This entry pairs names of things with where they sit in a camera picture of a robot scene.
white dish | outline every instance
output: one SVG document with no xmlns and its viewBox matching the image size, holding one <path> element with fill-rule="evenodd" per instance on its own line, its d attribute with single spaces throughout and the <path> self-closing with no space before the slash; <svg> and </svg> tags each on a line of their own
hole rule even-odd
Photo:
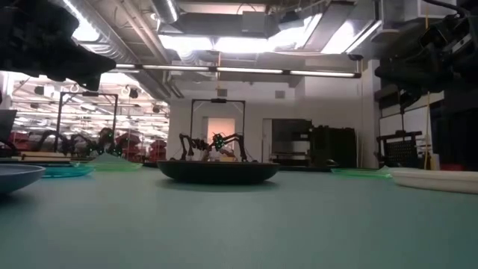
<svg viewBox="0 0 478 269">
<path fill-rule="evenodd" d="M 398 185 L 478 194 L 478 172 L 428 171 L 413 168 L 391 168 L 390 172 Z"/>
</svg>

workshop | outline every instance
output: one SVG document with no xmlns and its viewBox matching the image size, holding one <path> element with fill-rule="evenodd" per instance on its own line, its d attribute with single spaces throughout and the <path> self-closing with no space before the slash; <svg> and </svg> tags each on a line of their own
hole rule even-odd
<svg viewBox="0 0 478 269">
<path fill-rule="evenodd" d="M 478 1 L 0 24 L 0 268 L 478 268 Z"/>
</svg>

table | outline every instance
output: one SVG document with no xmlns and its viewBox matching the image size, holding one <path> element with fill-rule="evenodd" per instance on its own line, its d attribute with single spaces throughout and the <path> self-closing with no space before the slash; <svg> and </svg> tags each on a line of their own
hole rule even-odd
<svg viewBox="0 0 478 269">
<path fill-rule="evenodd" d="M 184 185 L 154 168 L 0 201 L 0 268 L 478 268 L 478 196 L 279 172 Z"/>
</svg>

black round platform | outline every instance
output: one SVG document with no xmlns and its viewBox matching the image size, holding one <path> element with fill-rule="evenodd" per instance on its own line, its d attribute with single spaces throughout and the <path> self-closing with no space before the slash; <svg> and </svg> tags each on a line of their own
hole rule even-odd
<svg viewBox="0 0 478 269">
<path fill-rule="evenodd" d="M 164 175 L 182 182 L 257 184 L 273 177 L 278 164 L 257 162 L 158 161 Z"/>
</svg>

wall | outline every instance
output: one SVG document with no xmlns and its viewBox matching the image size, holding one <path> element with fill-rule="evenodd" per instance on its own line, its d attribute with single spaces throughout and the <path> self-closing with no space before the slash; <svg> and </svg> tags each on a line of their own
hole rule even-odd
<svg viewBox="0 0 478 269">
<path fill-rule="evenodd" d="M 372 106 L 373 83 L 373 73 L 369 72 L 364 77 L 363 93 L 360 79 L 345 78 L 304 78 L 295 89 L 277 83 L 254 83 L 254 86 L 249 83 L 228 82 L 225 87 L 233 89 L 230 93 L 234 92 L 234 98 L 228 97 L 228 99 L 246 100 L 245 147 L 254 159 L 261 160 L 263 119 L 310 119 L 315 126 L 350 127 L 354 128 L 358 134 L 364 133 L 367 136 L 365 146 L 370 147 L 370 150 L 364 151 L 367 153 L 367 158 L 364 158 L 364 166 L 375 167 L 376 165 L 373 163 L 375 148 L 372 143 L 375 140 L 375 134 L 378 135 L 378 131 L 376 131 L 378 123 L 375 127 L 378 114 Z M 194 91 L 190 86 L 188 87 L 189 91 Z M 214 87 L 212 85 L 207 85 L 207 87 L 210 87 L 209 95 L 202 98 L 214 98 Z M 273 96 L 274 90 L 279 89 L 286 90 L 286 100 L 262 98 L 264 94 Z M 206 91 L 202 86 L 195 90 Z M 178 136 L 182 132 L 185 134 L 190 132 L 190 100 L 171 100 L 170 104 L 167 157 L 178 158 L 181 154 Z M 205 134 L 202 133 L 203 117 L 234 118 L 236 132 L 241 132 L 241 108 L 240 105 L 235 107 L 229 104 L 211 103 L 204 103 L 200 108 L 195 107 L 193 136 L 205 137 Z"/>
</svg>

